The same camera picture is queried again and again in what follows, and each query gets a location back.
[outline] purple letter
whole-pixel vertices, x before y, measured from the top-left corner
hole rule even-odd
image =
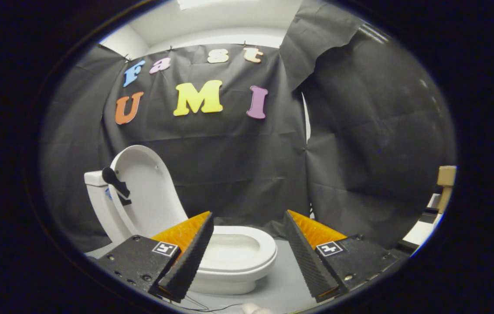
[[[255,119],[264,119],[266,115],[262,111],[264,109],[264,98],[268,95],[268,91],[258,86],[251,86],[252,101],[251,109],[247,111],[247,115]]]

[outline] toilet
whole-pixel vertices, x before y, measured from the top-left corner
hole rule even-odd
[[[189,219],[165,163],[151,149],[127,147],[113,159],[111,169],[131,191],[130,204],[123,205],[127,198],[103,180],[101,171],[87,172],[84,177],[95,214],[113,243],[131,235],[153,237]],[[255,288],[255,281],[269,273],[276,255],[276,242],[262,230],[214,226],[189,290],[246,294]]]

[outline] blue sticker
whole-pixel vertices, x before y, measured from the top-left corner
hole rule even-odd
[[[111,198],[111,193],[109,193],[109,188],[106,189],[106,195],[109,199],[111,199],[111,201],[113,201],[113,198]]]

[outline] wire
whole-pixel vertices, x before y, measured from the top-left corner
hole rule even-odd
[[[197,308],[186,308],[186,307],[183,307],[185,310],[192,310],[192,311],[197,311],[197,312],[203,312],[203,313],[207,313],[207,312],[214,312],[214,311],[221,311],[221,310],[225,310],[226,308],[228,307],[231,307],[231,306],[236,306],[236,305],[241,305],[242,303],[238,303],[238,304],[231,304],[231,305],[228,305],[226,307],[223,307],[223,308],[219,308],[217,310],[201,310],[201,309],[197,309]]]
[[[201,302],[198,302],[197,300],[191,298],[190,296],[185,296],[185,298],[188,298],[189,300],[191,300],[191,302],[195,303],[198,306],[202,306],[205,310],[208,310],[207,306],[205,306],[204,304],[201,304]]]

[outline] white wall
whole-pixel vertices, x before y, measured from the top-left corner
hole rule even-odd
[[[148,49],[148,44],[129,24],[109,34],[99,43],[121,56],[128,55],[127,58],[130,59],[144,56]]]
[[[256,44],[278,48],[285,36],[285,29],[276,28],[226,28],[186,34],[160,42],[147,49],[145,54],[153,54],[173,48],[194,46],[197,44]]]

